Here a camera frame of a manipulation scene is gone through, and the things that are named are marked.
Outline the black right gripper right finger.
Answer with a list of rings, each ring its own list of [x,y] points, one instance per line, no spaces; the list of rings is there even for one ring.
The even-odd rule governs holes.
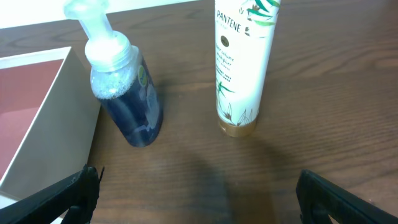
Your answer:
[[[304,169],[296,186],[303,224],[395,224],[397,217],[365,202],[320,175]]]

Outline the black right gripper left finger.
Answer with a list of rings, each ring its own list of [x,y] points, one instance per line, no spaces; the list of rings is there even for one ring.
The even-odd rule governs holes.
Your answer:
[[[90,223],[103,177],[95,167],[82,170],[1,209],[1,223],[52,223],[64,214],[62,223]]]

